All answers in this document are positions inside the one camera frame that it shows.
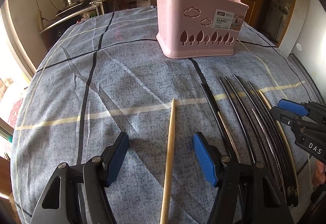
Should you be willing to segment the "person right hand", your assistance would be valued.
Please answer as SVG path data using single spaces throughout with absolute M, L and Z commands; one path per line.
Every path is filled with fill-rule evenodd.
M 323 185 L 325 183 L 325 164 L 319 160 L 316 160 L 315 163 L 312 183 L 314 187 L 318 187 L 319 185 Z

